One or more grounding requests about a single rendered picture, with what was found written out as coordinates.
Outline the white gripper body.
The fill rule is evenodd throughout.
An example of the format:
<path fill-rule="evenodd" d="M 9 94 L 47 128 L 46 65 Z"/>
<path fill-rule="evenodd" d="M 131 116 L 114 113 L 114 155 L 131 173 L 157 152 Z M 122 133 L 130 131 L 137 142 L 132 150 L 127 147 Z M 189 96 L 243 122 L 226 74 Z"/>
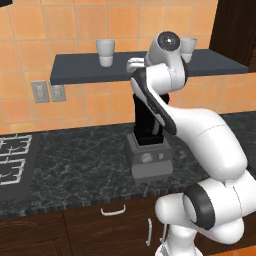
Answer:
<path fill-rule="evenodd" d="M 128 73 L 133 73 L 138 68 L 144 68 L 144 59 L 139 57 L 132 57 L 127 61 L 126 70 Z"/>

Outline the grey blender with black jar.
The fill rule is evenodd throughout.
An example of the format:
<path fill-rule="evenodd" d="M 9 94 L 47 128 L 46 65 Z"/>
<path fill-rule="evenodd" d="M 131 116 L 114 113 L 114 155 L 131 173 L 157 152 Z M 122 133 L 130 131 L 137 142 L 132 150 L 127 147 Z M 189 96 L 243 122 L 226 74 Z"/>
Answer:
<path fill-rule="evenodd" d="M 126 136 L 124 149 L 136 185 L 167 181 L 173 172 L 173 149 L 163 135 L 163 128 L 146 105 L 133 95 L 135 125 Z"/>

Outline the white cup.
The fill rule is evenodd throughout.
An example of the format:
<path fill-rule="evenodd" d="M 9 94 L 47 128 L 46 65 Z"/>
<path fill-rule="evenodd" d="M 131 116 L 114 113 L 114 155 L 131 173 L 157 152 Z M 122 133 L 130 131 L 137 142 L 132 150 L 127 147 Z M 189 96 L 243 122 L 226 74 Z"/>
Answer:
<path fill-rule="evenodd" d="M 96 41 L 96 50 L 99 62 L 102 67 L 110 67 L 113 64 L 115 41 L 111 39 L 101 39 Z"/>
<path fill-rule="evenodd" d="M 192 59 L 193 51 L 195 50 L 197 43 L 196 38 L 182 37 L 180 54 L 186 63 L 189 63 Z"/>

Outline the dark hob with grey grates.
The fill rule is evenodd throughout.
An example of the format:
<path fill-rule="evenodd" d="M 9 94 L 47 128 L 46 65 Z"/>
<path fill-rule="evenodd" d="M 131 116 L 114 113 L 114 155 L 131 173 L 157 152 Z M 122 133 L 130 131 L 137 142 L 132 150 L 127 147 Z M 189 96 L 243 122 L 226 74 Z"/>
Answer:
<path fill-rule="evenodd" d="M 0 201 L 28 195 L 40 137 L 39 133 L 0 136 Z"/>

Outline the dark wood drawer front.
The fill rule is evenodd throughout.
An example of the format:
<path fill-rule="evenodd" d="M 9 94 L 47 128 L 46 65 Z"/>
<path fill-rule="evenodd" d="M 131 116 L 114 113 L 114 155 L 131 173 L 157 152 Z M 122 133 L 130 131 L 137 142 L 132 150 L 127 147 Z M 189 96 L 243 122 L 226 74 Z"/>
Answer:
<path fill-rule="evenodd" d="M 105 217 L 126 205 L 126 212 Z M 153 224 L 151 245 L 146 245 L 148 218 Z M 155 199 L 139 198 L 66 210 L 67 234 L 73 256 L 154 256 Z"/>

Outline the dark wood cupboard front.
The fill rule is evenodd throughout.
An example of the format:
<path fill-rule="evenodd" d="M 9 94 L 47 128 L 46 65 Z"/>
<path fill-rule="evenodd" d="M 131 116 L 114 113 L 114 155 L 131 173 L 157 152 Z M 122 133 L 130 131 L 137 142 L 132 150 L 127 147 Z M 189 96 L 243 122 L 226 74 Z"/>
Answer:
<path fill-rule="evenodd" d="M 73 256 L 63 213 L 0 220 L 0 256 Z"/>

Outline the dark grey wall shelf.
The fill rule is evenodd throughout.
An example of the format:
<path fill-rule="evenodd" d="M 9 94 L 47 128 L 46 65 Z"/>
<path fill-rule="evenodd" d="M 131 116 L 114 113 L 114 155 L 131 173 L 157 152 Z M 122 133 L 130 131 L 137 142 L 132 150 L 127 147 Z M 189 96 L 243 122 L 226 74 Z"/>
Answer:
<path fill-rule="evenodd" d="M 126 63 L 131 57 L 144 57 L 145 51 L 117 52 L 111 67 L 102 67 L 97 53 L 60 54 L 55 57 L 50 76 L 52 85 L 128 81 Z M 188 76 L 246 74 L 248 67 L 210 49 L 195 50 L 187 64 Z"/>

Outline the grey wall socket plate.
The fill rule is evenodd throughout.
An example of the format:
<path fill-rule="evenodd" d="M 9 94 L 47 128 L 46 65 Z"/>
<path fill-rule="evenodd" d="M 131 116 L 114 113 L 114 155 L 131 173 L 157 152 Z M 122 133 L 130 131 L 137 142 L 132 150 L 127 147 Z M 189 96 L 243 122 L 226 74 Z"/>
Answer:
<path fill-rule="evenodd" d="M 47 83 L 45 80 L 32 81 L 31 87 L 36 103 L 48 103 L 50 101 Z"/>
<path fill-rule="evenodd" d="M 65 88 L 63 85 L 51 85 L 50 92 L 53 102 L 63 102 L 66 100 Z"/>

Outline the dark wood wall cupboard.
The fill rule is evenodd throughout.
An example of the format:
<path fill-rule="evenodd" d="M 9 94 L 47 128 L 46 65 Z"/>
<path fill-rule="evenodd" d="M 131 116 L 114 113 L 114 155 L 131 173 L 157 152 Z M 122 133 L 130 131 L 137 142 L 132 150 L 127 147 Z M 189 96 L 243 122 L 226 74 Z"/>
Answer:
<path fill-rule="evenodd" d="M 218 0 L 209 48 L 256 72 L 256 0 Z"/>

